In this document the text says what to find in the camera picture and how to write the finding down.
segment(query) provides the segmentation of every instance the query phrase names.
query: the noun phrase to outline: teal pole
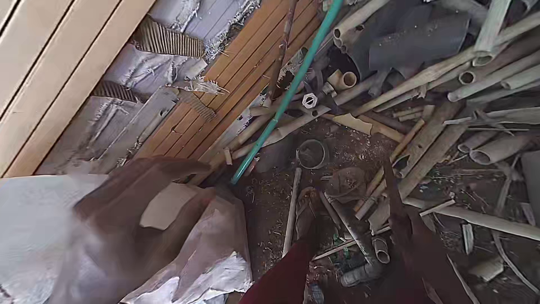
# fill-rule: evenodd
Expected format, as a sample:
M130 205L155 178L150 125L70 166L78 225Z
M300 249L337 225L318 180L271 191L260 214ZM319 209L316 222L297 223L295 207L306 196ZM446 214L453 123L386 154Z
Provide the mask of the teal pole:
M332 3L332 6L330 6L330 9L328 10L328 13L326 13L325 19L322 21L321 26L319 27L319 31L317 32L317 35L315 35L315 38L313 39L313 43L311 44L311 47L309 48L306 57L304 58L304 61L302 65L300 66L300 69L298 70L298 73L296 73L296 76L294 76L293 82L291 83L291 87L285 92L285 97L283 98L283 101L279 105L278 111L276 111L274 118L268 123L265 130L262 132L259 139L257 139L257 142L255 142L255 146L251 149L249 154L246 156L244 161L242 161L242 164L234 173L233 178L231 179L232 184L236 184L240 177L242 177L242 174L247 169L247 166L251 163L255 155L259 152L259 150L262 148L262 145L264 142L268 139L270 136L270 133L274 130L276 124L278 123L279 119L287 110L289 103L291 102L291 99L294 96L294 93L296 92L296 89L302 82L304 76L307 73L307 70L311 63L313 62L313 58L315 57L315 54L317 53L317 50L319 49L319 46L321 45L322 41L325 39L326 34L328 33L328 30L330 29L330 26L336 16L338 15L338 12L341 9L341 5L343 3L343 0L334 0Z

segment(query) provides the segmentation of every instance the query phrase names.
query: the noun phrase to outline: wooden stick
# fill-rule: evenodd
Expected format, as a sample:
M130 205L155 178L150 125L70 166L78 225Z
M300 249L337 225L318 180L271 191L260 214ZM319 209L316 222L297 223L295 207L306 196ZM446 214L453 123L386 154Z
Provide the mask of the wooden stick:
M499 45L501 43L505 43L506 41L509 41L511 39L516 38L518 35L521 35L522 33L537 27L540 25L540 12L536 12L534 14L529 15L528 17L522 19L521 21L517 22L516 24L504 29L501 31L501 33L497 36L496 45ZM406 80L402 84L400 84L397 88L388 91L378 98L371 100L364 105L360 106L354 111L354 114L362 114L364 112L367 112L378 105L381 105L387 101L392 100L393 98L396 98L412 89L415 89L421 85L424 85L426 83L429 83L431 81L436 80L437 78L441 77L445 73L451 71L452 69L458 67L459 65L466 63L468 61L471 61L476 57L476 52L474 51L474 48L468 48L467 50L445 60L440 63L434 64L420 73L416 74L416 76Z
M400 117L400 116L405 116L405 115L413 114L413 113L420 112L420 111L423 111L423 110L424 110L424 106L420 105L418 107L414 107L414 108L410 108L410 109L407 109L407 110L395 112L395 113L392 114L392 117L396 118L396 117Z
M370 0L334 28L334 38L340 38L346 31L361 25L388 2L390 0Z
M355 242L354 240L347 241L347 242L345 242L345 243L343 243L343 244L337 246L337 247L334 248L334 249L331 249L331 250L329 250L329 251L327 251L327 252L325 252L325 253L322 253L322 254L320 254L320 255L317 255L316 257L314 257L314 258L312 259L312 261L315 261L315 260L318 260L318 259L322 259L323 257L327 257L327 256L329 256L330 254L334 254L334 253L336 253L336 252L340 252L340 251L342 251L343 249L348 248L348 247L350 247L350 246L352 246L352 245L356 245L356 242Z
M283 65L283 58L285 58L285 51L289 46L289 36L291 34L291 28L293 27L294 21L294 10L296 9L297 0L289 0L289 11L285 17L285 26L283 27L283 38L281 39L281 44L279 45L279 55L278 58L272 64L272 76L270 77L270 84L268 84L268 98L270 100L274 99L275 90L277 88L279 72L281 66Z
M294 234L294 225L296 223L296 199L298 198L298 186L300 185L300 177L302 176L302 168L296 168L294 172L293 191L291 193L291 205L289 206L289 217L287 219L287 228L285 230L285 240L283 241L284 257L289 248Z
M536 51L533 54L522 58L514 63L511 63L505 66L502 69L499 69L492 74L488 75L486 78L476 81L474 83L465 85L453 92L448 93L448 100L458 101L468 96L471 96L474 93L482 91L501 80L508 78L514 74L517 74L524 69L531 67L540 63L540 51Z
M413 119L422 117L422 115L423 115L423 110L422 110L422 112L416 112L416 113L412 113L412 114L409 114L409 115L400 116L399 120L401 122L407 121L407 120L413 120Z
M501 81L501 85L506 90L515 90L538 80L540 80L540 64Z
M373 119L373 120L376 120L382 124L385 124L393 129L395 129L396 131L400 132L400 133L409 133L410 130L412 129L411 126L409 125L406 125L404 123L401 123L397 120L394 120L390 117L387 117L387 116L384 116L384 115L381 115L381 114L377 114L377 113L374 113L374 112L366 112L364 113L365 116Z
M491 52L496 45L495 40L504 22L504 16L512 0L492 0L489 4L488 15L485 18L480 34L476 39L474 50L477 52Z

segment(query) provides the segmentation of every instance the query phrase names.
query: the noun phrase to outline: pvc pipe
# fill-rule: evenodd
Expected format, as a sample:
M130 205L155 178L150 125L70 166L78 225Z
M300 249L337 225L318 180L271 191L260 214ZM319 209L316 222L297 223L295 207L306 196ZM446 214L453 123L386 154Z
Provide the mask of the pvc pipe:
M466 141L460 143L457 146L457 149L464 153L469 153L471 150L478 148L481 144L490 140L495 136L498 131L482 131L478 132L475 135L469 137Z
M373 248L375 249L375 254L377 259L383 263L388 264L390 262L390 255L388 254L388 245L386 245L386 240L382 237L376 236L372 239Z
M242 161L242 164L234 173L234 176L231 179L232 184L236 184L240 177L242 177L242 174L247 169L247 166L251 163L251 160L255 157L255 154L259 152L259 150L262 147L262 144L266 141L266 139L270 136L270 133L277 125L279 119L285 112L285 110L288 108L289 103L291 102L291 99L296 92L296 89L300 85L300 83L303 81L304 76L306 75L306 72L313 62L313 58L315 57L315 54L317 53L317 49L321 45L322 41L325 39L326 33L330 30L330 26L336 16L338 15L338 12L341 10L341 4L343 3L343 0L334 0L332 3L332 6L330 7L330 10L325 16L325 19L322 21L321 26L319 27L319 31L315 35L315 38L313 39L313 43L311 47L309 48L306 57L304 58L304 61L302 62L302 65L300 66L298 73L294 76L293 82L291 83L291 87L285 92L285 97L283 98L283 101L281 102L278 111L275 113L274 118L268 123L264 131L262 132L259 139L257 139L255 146L253 149L249 152L249 154L246 156L244 161Z
M356 75L353 72L343 74L340 70L336 70L327 79L336 91L343 91L354 87L356 84Z
M531 140L531 136L507 136L492 141L470 152L473 161L479 164L492 164L516 154Z
M501 81L506 90L514 90L540 79L540 64Z

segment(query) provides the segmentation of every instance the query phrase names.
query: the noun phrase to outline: sandal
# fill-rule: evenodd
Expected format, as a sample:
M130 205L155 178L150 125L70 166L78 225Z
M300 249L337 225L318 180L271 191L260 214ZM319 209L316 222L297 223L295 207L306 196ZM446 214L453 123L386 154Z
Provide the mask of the sandal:
M296 207L296 239L306 236L322 208L319 192L313 187L304 188L298 196Z

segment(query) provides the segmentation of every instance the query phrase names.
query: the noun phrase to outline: debris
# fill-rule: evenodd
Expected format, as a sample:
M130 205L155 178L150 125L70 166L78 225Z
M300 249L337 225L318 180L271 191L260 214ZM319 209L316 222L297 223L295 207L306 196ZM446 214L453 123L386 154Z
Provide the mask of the debris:
M372 244L373 248L375 249L377 259L383 264L388 264L390 262L390 255L388 254L386 240L380 236L375 236L372 238Z
M225 147L225 149L223 149L223 154L225 155L225 163L228 165L232 165L233 157L231 155L231 149L229 147Z
M465 244L465 254L469 255L474 248L474 232L473 226L469 223L461 225L463 232L463 243Z
M504 271L504 261L501 256L484 261L469 270L469 274L480 277L489 282Z
M536 226L536 219L535 219L534 213L532 212L531 204L519 203L519 205L521 206L521 210L523 211L523 214L525 215L527 222L530 225Z
M335 116L332 118L332 120L367 135L371 135L372 133L372 124L364 122L363 120L360 120L358 118L354 118L350 113L341 116Z
M469 28L467 14L454 14L374 40L369 68L382 70L457 54Z

